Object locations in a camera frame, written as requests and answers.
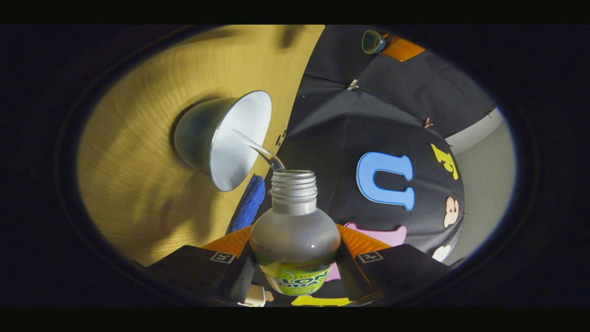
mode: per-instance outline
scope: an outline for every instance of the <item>silver cup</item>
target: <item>silver cup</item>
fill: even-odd
[[[270,96],[261,90],[199,103],[176,124],[176,152],[207,174],[217,189],[231,191],[244,181],[258,156],[235,131],[262,146],[271,110]]]

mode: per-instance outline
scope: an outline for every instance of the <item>blue letter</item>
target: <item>blue letter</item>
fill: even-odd
[[[356,184],[363,196],[370,201],[403,205],[407,211],[411,211],[414,208],[414,189],[412,187],[407,187],[405,191],[381,189],[375,184],[375,173],[378,171],[400,174],[410,181],[414,178],[414,170],[409,158],[367,152],[359,159],[359,164],[356,166]]]

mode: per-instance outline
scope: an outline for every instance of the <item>green label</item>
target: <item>green label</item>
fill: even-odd
[[[285,295],[299,296],[309,295],[322,287],[332,261],[322,259],[307,264],[276,262],[260,265],[260,268],[274,290]]]

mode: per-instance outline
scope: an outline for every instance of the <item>blue cloth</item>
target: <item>blue cloth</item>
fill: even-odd
[[[235,210],[233,220],[227,227],[226,235],[248,227],[254,222],[256,212],[264,200],[265,189],[264,179],[260,175],[254,175],[250,179],[238,208]]]

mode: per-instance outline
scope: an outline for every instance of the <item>black cloth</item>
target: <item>black cloth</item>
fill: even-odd
[[[366,30],[385,32],[370,25],[326,26],[305,69],[288,135],[302,118],[317,112],[354,79],[358,79],[359,90],[422,122],[430,118],[434,130],[445,138],[496,107],[473,79],[431,51],[404,62],[383,54],[365,54],[360,41]]]

